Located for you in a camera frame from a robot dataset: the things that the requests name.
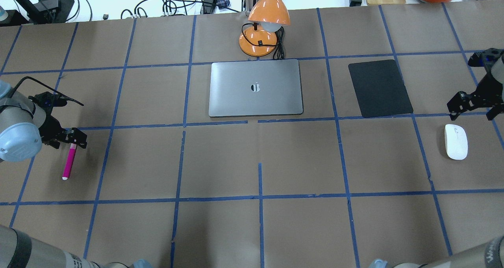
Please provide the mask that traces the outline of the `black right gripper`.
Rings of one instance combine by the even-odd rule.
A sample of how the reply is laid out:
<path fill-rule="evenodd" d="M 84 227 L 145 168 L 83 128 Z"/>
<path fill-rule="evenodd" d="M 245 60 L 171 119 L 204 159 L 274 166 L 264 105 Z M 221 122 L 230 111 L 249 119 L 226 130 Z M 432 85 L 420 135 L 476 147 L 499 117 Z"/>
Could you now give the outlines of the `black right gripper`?
<path fill-rule="evenodd" d="M 486 74 L 471 94 L 459 91 L 454 95 L 447 103 L 449 114 L 460 115 L 477 108 L 490 108 L 487 119 L 493 121 L 504 113 L 503 49 L 489 48 L 475 52 L 470 56 L 468 66 L 483 67 Z"/>

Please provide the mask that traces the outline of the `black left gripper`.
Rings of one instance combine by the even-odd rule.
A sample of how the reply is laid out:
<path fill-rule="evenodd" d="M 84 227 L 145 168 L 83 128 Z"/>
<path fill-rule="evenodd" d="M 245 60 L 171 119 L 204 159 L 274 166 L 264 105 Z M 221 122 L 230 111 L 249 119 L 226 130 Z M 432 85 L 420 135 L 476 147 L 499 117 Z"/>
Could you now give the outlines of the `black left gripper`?
<path fill-rule="evenodd" d="M 75 144 L 83 149 L 87 148 L 87 134 L 79 128 L 65 130 L 60 122 L 52 116 L 53 108 L 67 105 L 68 97 L 61 94 L 41 93 L 30 96 L 30 100 L 45 112 L 45 120 L 39 127 L 39 133 L 43 144 L 59 149 L 61 143 Z"/>

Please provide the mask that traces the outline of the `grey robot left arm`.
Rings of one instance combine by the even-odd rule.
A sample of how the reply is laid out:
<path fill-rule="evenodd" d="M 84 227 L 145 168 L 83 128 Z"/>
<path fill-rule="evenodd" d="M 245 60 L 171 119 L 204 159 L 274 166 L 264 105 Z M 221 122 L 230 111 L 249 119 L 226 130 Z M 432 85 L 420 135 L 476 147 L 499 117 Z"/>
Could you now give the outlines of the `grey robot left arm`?
<path fill-rule="evenodd" d="M 18 91 L 26 80 L 48 89 L 34 96 Z M 52 116 L 54 108 L 68 102 L 83 103 L 66 96 L 45 83 L 24 76 L 15 86 L 1 81 L 0 95 L 0 159 L 1 162 L 21 162 L 35 157 L 43 145 L 58 149 L 62 143 L 87 147 L 87 135 L 78 128 L 63 128 Z"/>

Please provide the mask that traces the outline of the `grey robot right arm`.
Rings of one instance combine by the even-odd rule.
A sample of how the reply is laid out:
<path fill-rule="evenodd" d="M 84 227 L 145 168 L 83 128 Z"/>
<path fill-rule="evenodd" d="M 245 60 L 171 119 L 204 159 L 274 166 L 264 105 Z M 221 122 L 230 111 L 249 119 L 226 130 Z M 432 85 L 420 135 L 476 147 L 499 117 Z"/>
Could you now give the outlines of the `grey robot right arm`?
<path fill-rule="evenodd" d="M 486 117 L 492 121 L 504 112 L 504 51 L 489 48 L 472 54 L 467 64 L 470 67 L 484 67 L 485 76 L 479 81 L 474 92 L 457 92 L 447 103 L 449 117 L 455 121 L 462 113 L 478 108 L 489 108 Z"/>

